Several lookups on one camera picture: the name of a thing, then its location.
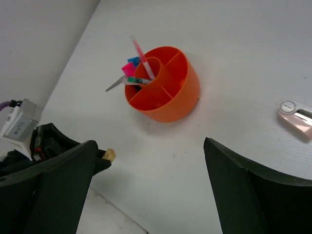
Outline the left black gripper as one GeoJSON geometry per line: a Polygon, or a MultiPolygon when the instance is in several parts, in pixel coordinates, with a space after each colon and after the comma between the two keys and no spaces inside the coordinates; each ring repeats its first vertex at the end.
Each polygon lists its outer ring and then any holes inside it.
{"type": "MultiPolygon", "coordinates": [[[[76,142],[64,135],[53,123],[39,125],[33,132],[30,142],[31,159],[42,162],[54,158],[76,146],[76,142]]],[[[95,159],[94,175],[111,167],[110,160],[105,159],[105,150],[98,150],[95,159]]]]}

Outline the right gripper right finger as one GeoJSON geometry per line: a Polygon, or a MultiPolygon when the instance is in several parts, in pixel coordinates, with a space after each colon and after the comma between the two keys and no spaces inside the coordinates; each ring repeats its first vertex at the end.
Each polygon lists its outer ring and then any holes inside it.
{"type": "Polygon", "coordinates": [[[312,182],[243,157],[212,138],[204,154],[224,234],[310,234],[312,182]]]}

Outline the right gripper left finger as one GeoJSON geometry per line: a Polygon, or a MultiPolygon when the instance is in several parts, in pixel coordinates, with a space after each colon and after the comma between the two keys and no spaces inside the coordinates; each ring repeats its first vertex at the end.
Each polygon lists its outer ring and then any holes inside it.
{"type": "Polygon", "coordinates": [[[89,140],[61,155],[0,178],[2,234],[74,234],[98,145],[89,140]]]}

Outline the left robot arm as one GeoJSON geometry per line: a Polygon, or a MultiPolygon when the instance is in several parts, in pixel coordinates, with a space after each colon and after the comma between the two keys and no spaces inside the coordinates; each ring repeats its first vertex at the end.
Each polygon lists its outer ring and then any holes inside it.
{"type": "Polygon", "coordinates": [[[30,151],[30,158],[18,150],[7,153],[0,163],[1,188],[35,182],[54,187],[74,185],[85,195],[92,177],[112,165],[96,141],[76,142],[52,123],[40,125],[32,132],[30,151]]]}

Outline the blue capped black highlighter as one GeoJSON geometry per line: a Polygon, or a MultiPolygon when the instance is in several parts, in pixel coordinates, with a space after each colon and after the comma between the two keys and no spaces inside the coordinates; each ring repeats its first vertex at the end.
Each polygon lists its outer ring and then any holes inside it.
{"type": "Polygon", "coordinates": [[[129,63],[132,63],[135,67],[137,67],[141,63],[140,57],[129,58],[127,59],[127,61],[129,63]]]}

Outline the small tan eraser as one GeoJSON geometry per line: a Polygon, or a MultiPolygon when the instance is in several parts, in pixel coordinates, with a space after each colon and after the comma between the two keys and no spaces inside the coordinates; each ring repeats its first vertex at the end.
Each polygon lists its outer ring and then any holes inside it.
{"type": "Polygon", "coordinates": [[[104,155],[102,157],[102,159],[108,160],[111,163],[115,160],[115,158],[116,158],[116,153],[115,153],[115,151],[113,149],[110,149],[110,148],[108,148],[105,151],[105,153],[104,153],[104,155]]]}

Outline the pink capped black highlighter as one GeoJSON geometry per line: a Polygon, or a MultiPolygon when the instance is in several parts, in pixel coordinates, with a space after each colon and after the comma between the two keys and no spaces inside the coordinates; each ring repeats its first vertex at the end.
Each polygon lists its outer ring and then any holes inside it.
{"type": "Polygon", "coordinates": [[[128,62],[121,69],[124,72],[125,76],[127,77],[135,76],[136,66],[132,62],[128,62]]]}

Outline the black clear gel pen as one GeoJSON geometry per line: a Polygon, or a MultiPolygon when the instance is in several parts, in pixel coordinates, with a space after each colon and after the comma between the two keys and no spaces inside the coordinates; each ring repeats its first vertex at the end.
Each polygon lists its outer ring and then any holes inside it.
{"type": "Polygon", "coordinates": [[[125,85],[146,85],[151,83],[151,79],[145,79],[145,78],[135,78],[135,77],[125,77],[122,80],[122,83],[125,85]]]}

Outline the pink translucent pen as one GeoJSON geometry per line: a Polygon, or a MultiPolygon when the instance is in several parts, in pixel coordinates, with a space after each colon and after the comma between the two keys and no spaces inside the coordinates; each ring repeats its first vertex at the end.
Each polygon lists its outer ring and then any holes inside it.
{"type": "Polygon", "coordinates": [[[133,44],[136,52],[138,53],[138,56],[140,57],[141,63],[143,64],[143,66],[144,66],[144,68],[145,68],[149,78],[151,80],[154,80],[155,79],[155,75],[154,75],[154,73],[153,73],[153,71],[152,71],[152,69],[151,69],[151,67],[150,67],[150,65],[149,65],[149,63],[148,63],[148,61],[147,61],[147,59],[145,57],[145,54],[143,53],[139,43],[137,42],[137,40],[135,39],[134,36],[130,36],[130,38],[131,38],[132,44],[133,44]]]}

